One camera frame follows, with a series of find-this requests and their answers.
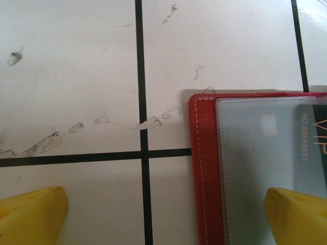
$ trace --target yellow object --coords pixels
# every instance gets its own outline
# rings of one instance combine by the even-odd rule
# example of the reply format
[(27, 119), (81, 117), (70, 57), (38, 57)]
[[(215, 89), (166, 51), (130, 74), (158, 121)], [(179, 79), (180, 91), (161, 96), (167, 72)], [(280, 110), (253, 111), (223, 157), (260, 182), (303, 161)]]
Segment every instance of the yellow object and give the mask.
[(327, 244), (326, 199), (270, 188), (264, 209), (277, 245)]
[(0, 245), (55, 244), (67, 210), (60, 186), (0, 200)]

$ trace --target red wallet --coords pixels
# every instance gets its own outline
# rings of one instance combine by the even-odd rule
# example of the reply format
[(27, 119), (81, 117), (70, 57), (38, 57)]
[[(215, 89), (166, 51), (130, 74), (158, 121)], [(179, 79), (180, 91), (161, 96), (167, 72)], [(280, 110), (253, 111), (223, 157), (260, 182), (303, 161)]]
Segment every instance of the red wallet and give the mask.
[(189, 100), (190, 134), (199, 244), (224, 244), (215, 102), (222, 98), (326, 96), (327, 93), (195, 94)]

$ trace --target red leather wallet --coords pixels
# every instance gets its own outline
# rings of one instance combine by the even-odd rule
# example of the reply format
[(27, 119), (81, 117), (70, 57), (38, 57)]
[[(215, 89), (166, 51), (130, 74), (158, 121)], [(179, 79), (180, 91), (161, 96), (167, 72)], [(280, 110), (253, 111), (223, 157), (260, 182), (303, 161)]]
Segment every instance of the red leather wallet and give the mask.
[(224, 244), (216, 99), (326, 96), (327, 93), (195, 94), (189, 100), (191, 148), (199, 244)]

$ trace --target white tile floor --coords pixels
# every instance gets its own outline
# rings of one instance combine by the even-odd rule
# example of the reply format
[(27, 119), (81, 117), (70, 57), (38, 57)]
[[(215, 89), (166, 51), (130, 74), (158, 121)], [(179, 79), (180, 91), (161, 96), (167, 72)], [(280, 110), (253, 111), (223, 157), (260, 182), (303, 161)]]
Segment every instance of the white tile floor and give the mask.
[[(327, 6), (297, 3), (310, 89), (327, 91)], [(134, 1), (0, 6), (1, 151), (19, 156), (39, 142), (25, 156), (139, 151)], [(190, 147), (187, 100), (207, 87), (302, 90), (290, 0), (142, 7), (147, 114), (160, 121), (148, 130), (150, 150)], [(23, 58), (9, 66), (16, 51)], [(110, 122), (95, 123), (101, 116)], [(70, 133), (77, 123), (82, 132)], [(3, 167), (0, 198), (63, 185), (71, 208), (58, 244), (144, 244), (140, 164)], [(190, 157), (150, 159), (154, 244), (197, 243), (190, 167)]]

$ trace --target floor tile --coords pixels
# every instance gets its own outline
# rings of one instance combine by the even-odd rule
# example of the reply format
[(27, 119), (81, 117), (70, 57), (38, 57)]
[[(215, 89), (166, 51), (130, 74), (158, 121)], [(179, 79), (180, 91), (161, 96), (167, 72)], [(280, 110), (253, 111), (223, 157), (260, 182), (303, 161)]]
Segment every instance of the floor tile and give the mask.
[(133, 1), (10, 1), (0, 24), (0, 149), (140, 149)]
[(66, 190), (58, 245), (144, 244), (141, 161), (3, 167), (0, 199), (47, 186)]
[(150, 159), (153, 242), (197, 244), (191, 157)]
[(152, 150), (190, 147), (188, 90), (302, 90), (291, 1), (145, 0), (143, 18)]
[(324, 1), (297, 0), (308, 83), (312, 92), (327, 91), (327, 4), (323, 4)]

